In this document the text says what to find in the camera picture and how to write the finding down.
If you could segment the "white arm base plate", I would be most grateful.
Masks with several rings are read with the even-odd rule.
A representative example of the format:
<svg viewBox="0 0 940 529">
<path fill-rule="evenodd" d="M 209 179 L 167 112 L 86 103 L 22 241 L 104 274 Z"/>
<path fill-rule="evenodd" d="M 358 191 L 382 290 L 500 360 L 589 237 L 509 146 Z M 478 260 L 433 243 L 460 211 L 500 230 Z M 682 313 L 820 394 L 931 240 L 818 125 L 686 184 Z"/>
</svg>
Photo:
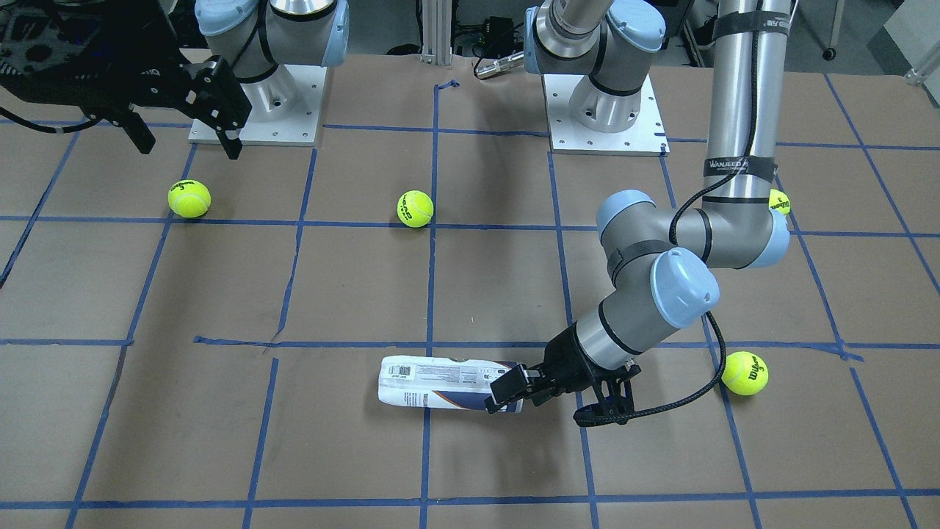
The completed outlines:
<svg viewBox="0 0 940 529">
<path fill-rule="evenodd" d="M 555 154 L 659 156 L 670 151 L 651 78 L 628 96 L 603 93 L 585 75 L 543 75 Z"/>
<path fill-rule="evenodd" d="M 314 147 L 330 70 L 309 65 L 280 65 L 256 83 L 242 84 L 252 110 L 239 140 L 245 146 Z"/>
</svg>

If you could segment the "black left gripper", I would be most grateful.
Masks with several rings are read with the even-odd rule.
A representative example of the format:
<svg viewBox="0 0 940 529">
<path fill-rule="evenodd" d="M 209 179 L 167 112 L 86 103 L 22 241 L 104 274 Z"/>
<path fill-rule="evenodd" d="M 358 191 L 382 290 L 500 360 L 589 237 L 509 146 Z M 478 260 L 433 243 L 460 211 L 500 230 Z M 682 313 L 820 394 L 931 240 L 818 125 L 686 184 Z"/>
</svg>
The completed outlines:
<svg viewBox="0 0 940 529">
<path fill-rule="evenodd" d="M 511 403 L 520 400 L 535 404 L 536 394 L 544 404 L 553 397 L 585 389 L 597 391 L 597 382 L 573 324 L 548 342 L 539 370 L 517 364 L 491 382 L 491 395 L 484 405 L 487 412 L 497 413 L 509 411 Z"/>
</svg>

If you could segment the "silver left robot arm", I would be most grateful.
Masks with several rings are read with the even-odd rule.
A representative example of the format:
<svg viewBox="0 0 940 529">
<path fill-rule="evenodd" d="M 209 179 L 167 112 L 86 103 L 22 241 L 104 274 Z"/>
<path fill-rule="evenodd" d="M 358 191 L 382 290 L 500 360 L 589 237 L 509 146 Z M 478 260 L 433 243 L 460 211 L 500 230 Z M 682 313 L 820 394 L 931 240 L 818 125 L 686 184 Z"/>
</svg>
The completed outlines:
<svg viewBox="0 0 940 529">
<path fill-rule="evenodd" d="M 491 383 L 487 411 L 592 389 L 597 402 L 574 412 L 577 425 L 625 424 L 687 405 L 720 381 L 725 359 L 694 394 L 645 411 L 632 402 L 635 357 L 701 316 L 714 322 L 712 269 L 769 267 L 788 250 L 788 223 L 769 194 L 790 17 L 788 1 L 719 2 L 702 190 L 678 209 L 637 190 L 602 202 L 596 225 L 614 291 L 551 339 L 540 364 Z M 638 111 L 664 33 L 662 14 L 645 1 L 547 1 L 527 11 L 526 70 L 582 75 L 575 120 L 619 132 Z"/>
</svg>

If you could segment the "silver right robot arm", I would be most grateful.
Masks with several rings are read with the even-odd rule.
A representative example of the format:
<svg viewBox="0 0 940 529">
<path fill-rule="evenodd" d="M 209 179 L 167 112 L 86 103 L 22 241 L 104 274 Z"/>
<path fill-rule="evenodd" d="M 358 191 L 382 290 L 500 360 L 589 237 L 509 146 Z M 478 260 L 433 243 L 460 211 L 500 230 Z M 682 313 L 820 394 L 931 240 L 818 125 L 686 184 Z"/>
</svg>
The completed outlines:
<svg viewBox="0 0 940 529">
<path fill-rule="evenodd" d="M 155 142 L 138 108 L 170 108 L 191 117 L 202 134 L 214 134 L 229 159 L 242 141 L 264 144 L 261 133 L 316 129 L 308 88 L 297 73 L 343 63 L 348 47 L 345 1 L 121 1 L 145 13 L 141 27 L 128 15 L 118 26 L 134 43 L 131 76 L 115 83 L 120 108 L 108 117 L 141 153 Z"/>
</svg>

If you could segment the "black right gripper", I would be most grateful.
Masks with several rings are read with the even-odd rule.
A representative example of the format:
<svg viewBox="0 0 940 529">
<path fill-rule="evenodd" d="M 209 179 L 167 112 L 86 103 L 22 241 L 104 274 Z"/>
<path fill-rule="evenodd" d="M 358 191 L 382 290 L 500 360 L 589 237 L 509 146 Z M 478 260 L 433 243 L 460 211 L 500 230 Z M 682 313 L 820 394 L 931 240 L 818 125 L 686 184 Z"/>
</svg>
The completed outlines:
<svg viewBox="0 0 940 529">
<path fill-rule="evenodd" d="M 118 83 L 117 91 L 126 103 L 111 111 L 110 123 L 128 135 L 139 153 L 150 154 L 156 138 L 134 108 L 164 108 L 215 127 L 226 157 L 239 159 L 244 148 L 239 133 L 251 104 L 224 57 L 215 54 L 203 62 L 191 63 L 181 56 L 141 66 L 129 80 Z"/>
</svg>

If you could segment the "far tennis ball behind arm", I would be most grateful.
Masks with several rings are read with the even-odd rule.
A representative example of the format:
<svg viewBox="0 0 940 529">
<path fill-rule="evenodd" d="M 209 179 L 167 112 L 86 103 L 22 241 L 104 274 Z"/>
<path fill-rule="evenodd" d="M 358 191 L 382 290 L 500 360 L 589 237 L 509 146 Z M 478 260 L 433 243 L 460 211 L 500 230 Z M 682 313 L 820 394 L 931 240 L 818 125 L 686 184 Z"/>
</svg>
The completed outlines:
<svg viewBox="0 0 940 529">
<path fill-rule="evenodd" d="M 780 215 L 790 214 L 792 210 L 792 205 L 790 204 L 789 196 L 781 190 L 771 190 L 768 197 L 768 207 L 778 212 Z"/>
</svg>

